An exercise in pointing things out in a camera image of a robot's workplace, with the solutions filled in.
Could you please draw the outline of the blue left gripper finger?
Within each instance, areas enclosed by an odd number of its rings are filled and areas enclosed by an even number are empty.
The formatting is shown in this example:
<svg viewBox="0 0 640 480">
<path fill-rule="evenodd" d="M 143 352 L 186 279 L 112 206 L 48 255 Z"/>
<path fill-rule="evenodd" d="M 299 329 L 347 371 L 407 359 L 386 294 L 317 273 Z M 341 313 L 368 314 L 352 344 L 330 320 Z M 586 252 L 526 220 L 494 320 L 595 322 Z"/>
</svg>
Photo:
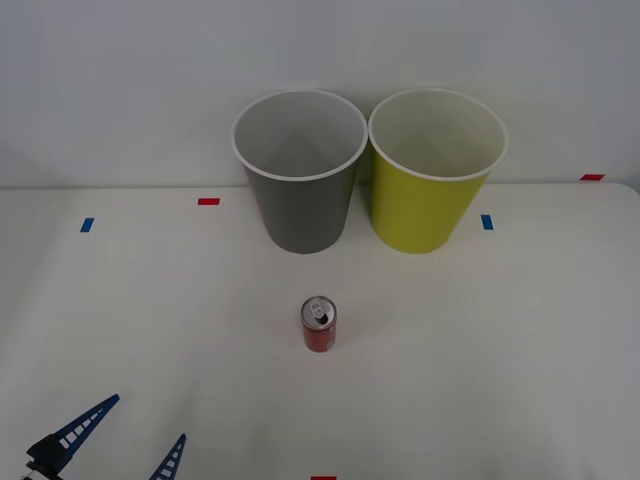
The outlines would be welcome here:
<svg viewBox="0 0 640 480">
<path fill-rule="evenodd" d="M 110 396 L 33 444 L 26 452 L 30 457 L 26 467 L 40 474 L 60 474 L 119 400 L 118 394 Z"/>
<path fill-rule="evenodd" d="M 181 434 L 160 465 L 150 476 L 150 480 L 175 480 L 178 467 L 185 449 L 187 436 Z"/>
</svg>

